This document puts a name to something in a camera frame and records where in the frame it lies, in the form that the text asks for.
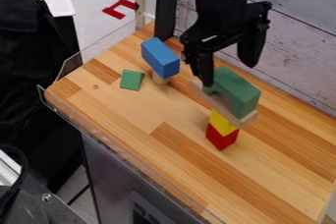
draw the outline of gray floor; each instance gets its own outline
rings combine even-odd
[[[72,0],[76,10],[75,23],[81,49],[92,45],[92,43],[101,37],[135,18],[134,11],[124,7],[117,9],[126,15],[123,20],[117,20],[102,12],[105,7],[109,7],[117,1],[118,0]],[[68,203],[88,223],[96,224],[98,222],[90,190],[87,188],[87,185],[88,181],[85,170],[83,166],[81,166],[57,195],[60,199]]]

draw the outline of wooden table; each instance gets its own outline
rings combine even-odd
[[[314,223],[336,178],[336,120],[216,60],[262,90],[258,119],[218,151],[204,136],[210,107],[189,88],[190,67],[169,85],[152,82],[140,56],[152,29],[76,69],[46,99],[212,223],[212,214],[228,223]],[[176,38],[167,45],[182,49]],[[124,69],[146,73],[140,91],[119,88]]]

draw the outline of cable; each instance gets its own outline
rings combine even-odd
[[[10,189],[2,195],[0,198],[0,215],[6,210],[6,207],[8,206],[8,203],[10,202],[11,199],[16,196],[17,192],[21,188],[21,185],[27,175],[28,171],[28,160],[25,156],[25,154],[12,146],[9,146],[7,144],[0,144],[0,149],[2,149],[4,152],[8,153],[13,153],[16,156],[20,158],[20,164],[21,164],[21,173],[17,179],[17,181],[10,187]]]

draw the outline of green block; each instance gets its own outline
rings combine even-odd
[[[258,88],[226,67],[215,69],[213,85],[203,91],[209,95],[219,93],[225,106],[239,119],[255,109],[261,96]]]
[[[124,70],[120,81],[120,87],[138,91],[144,74],[138,71]]]

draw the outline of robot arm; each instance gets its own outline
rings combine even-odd
[[[184,59],[204,86],[213,84],[213,53],[236,44],[240,60],[253,68],[269,29],[269,2],[196,0],[196,22],[180,37]]]

